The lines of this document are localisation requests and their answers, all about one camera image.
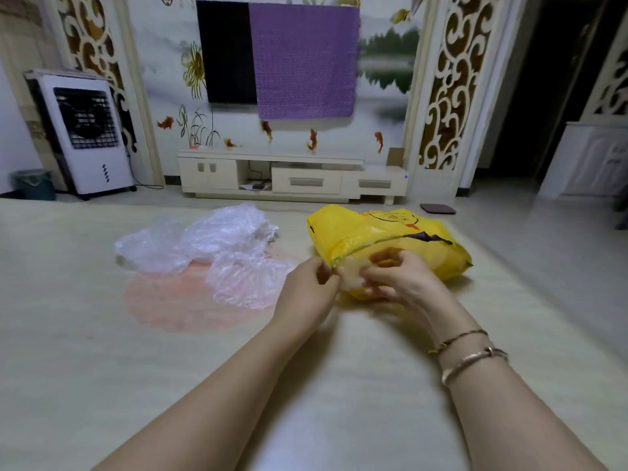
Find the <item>green trash can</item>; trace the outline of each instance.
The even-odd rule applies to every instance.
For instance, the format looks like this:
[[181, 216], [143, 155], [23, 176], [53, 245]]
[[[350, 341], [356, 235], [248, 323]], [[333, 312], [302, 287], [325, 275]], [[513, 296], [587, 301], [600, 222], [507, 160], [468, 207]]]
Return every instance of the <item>green trash can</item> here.
[[43, 168], [19, 170], [13, 172], [12, 177], [15, 188], [19, 189], [27, 200], [57, 199], [50, 170]]

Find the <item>purple cloth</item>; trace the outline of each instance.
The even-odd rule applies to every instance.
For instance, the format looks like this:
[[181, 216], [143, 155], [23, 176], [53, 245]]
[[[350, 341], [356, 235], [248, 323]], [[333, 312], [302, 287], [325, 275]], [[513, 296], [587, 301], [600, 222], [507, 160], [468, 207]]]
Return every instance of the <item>purple cloth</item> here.
[[351, 117], [359, 10], [250, 3], [249, 14], [259, 117]]

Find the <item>clear plastic bag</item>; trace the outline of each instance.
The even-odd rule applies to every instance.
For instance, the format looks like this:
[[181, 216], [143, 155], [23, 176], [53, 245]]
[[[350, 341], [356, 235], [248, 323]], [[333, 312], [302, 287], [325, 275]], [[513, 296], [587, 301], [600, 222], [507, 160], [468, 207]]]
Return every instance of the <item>clear plastic bag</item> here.
[[279, 297], [294, 261], [269, 257], [268, 243], [278, 227], [251, 203], [214, 210], [183, 228], [157, 221], [124, 236], [115, 250], [137, 270], [181, 272], [191, 261], [211, 264], [206, 283], [219, 302], [263, 309]]

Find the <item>air cooler grille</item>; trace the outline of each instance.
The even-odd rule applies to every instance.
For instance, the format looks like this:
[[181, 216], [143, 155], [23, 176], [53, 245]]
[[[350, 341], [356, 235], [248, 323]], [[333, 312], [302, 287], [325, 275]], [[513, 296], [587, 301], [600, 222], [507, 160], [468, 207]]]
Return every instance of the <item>air cooler grille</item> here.
[[56, 87], [54, 93], [72, 147], [98, 149], [118, 145], [106, 92]]

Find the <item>trash bag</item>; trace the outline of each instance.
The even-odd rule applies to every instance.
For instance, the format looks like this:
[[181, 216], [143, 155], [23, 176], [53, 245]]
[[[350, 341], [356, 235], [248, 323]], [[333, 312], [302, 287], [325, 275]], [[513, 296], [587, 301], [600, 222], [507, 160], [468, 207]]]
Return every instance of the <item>trash bag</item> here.
[[124, 236], [115, 250], [135, 269], [182, 272], [192, 261], [211, 264], [205, 282], [218, 302], [263, 309], [277, 302], [294, 261], [271, 258], [266, 247], [277, 233], [252, 203], [219, 208], [187, 228], [155, 221]]
[[328, 205], [308, 218], [308, 226], [318, 253], [342, 276], [342, 288], [357, 299], [368, 298], [360, 268], [371, 263], [373, 253], [389, 247], [420, 254], [443, 281], [473, 266], [443, 223], [409, 210], [357, 213]]

